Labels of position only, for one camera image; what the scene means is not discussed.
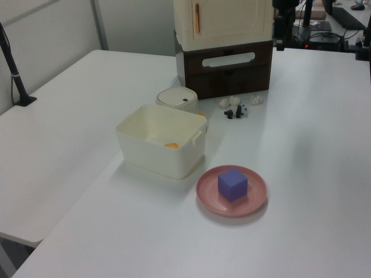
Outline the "black Franka gripper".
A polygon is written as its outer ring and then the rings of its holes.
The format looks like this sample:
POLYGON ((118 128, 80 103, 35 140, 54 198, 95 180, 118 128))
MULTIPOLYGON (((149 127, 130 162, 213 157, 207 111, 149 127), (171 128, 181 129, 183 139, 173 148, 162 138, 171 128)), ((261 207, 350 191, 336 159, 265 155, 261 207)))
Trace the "black Franka gripper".
POLYGON ((284 51, 293 40, 293 25, 295 22, 296 0, 272 0, 272 6, 278 11, 275 19, 275 44, 277 51, 284 51))

